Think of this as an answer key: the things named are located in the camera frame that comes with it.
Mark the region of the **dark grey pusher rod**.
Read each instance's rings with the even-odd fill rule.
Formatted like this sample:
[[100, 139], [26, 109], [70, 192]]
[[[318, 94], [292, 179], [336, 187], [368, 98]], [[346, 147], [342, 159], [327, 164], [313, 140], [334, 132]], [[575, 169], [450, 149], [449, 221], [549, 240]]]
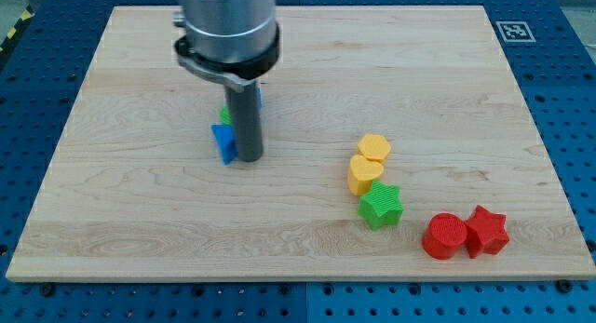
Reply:
[[257, 161], [264, 151], [258, 83], [252, 80], [240, 92], [230, 87], [224, 90], [237, 157], [243, 162]]

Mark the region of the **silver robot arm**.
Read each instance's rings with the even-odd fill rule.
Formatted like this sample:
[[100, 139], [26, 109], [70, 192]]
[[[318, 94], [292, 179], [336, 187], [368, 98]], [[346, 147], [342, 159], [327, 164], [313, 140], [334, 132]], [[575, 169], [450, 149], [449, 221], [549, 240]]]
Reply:
[[189, 73], [224, 88], [237, 157], [254, 162], [264, 152], [258, 78], [277, 63], [281, 30], [276, 0], [178, 0], [174, 44]]

